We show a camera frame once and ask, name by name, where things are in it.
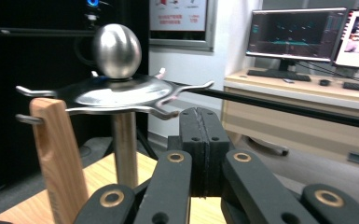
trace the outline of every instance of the floor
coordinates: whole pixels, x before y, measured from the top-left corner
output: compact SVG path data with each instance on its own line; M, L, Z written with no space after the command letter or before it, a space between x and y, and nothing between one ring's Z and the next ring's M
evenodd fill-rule
M84 166L101 159L109 148L111 138L93 138L80 148ZM166 150L164 145L150 144L157 154ZM289 149L286 156L279 148L264 147L243 136L235 145L237 149L254 152L288 189L301 194L302 189L314 183L323 183L341 189L359 202L359 167L343 164L300 150ZM146 154L142 144L140 152ZM44 189L41 174L24 179L17 185L0 190L0 213Z

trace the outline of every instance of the wooden surface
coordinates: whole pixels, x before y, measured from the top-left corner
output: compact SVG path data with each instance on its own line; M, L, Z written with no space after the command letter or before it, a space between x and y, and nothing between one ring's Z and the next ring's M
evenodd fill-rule
M246 72L226 77L225 91L359 117L359 91L342 89L345 79L310 76L311 82L289 84ZM322 78L332 80L331 86L320 86ZM347 162L349 152L359 152L359 128L321 119L225 101L222 123L234 140L246 135L342 162Z
M89 198L83 166L62 100L35 98L31 115L43 120L33 125L37 156L45 179L55 223L73 223Z
M138 178L143 183L153 174L156 161L138 153ZM111 183L117 183L113 155L84 169L89 195ZM54 223L45 190L0 214L0 220L18 224ZM191 199L190 223L226 223L220 209L220 198Z

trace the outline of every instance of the metal plate with prongs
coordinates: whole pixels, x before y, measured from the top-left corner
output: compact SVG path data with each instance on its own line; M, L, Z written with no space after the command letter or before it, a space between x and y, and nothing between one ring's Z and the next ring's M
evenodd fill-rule
M162 105L174 100L182 91L206 89L214 84L209 81L201 86L177 86L171 82L145 75L117 80L109 77L93 77L56 91L31 91L21 86L17 91L31 97L51 96L65 101L69 115L122 112L145 112L160 119L177 117L179 112L167 112Z

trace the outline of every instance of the white wall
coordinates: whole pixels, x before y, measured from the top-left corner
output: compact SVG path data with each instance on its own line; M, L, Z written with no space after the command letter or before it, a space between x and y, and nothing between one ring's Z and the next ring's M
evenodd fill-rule
M261 6L262 1L216 1L214 52L151 47L149 74L156 74L161 67L165 67L165 80L189 85L200 85L213 80L212 89L223 90L224 77L243 68L244 38L250 12L253 8ZM190 107L211 109L220 117L222 101L184 92L163 109L182 111ZM160 120L149 115L148 129L151 133L163 137L178 135L179 119Z

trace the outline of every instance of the computer monitor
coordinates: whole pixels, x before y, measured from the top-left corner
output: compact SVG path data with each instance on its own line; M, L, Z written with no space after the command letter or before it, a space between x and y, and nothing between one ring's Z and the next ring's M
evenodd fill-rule
M330 63L347 9L255 10L246 55L281 59L279 70L293 62Z
M359 69L359 9L348 12L348 19L338 39L333 65Z

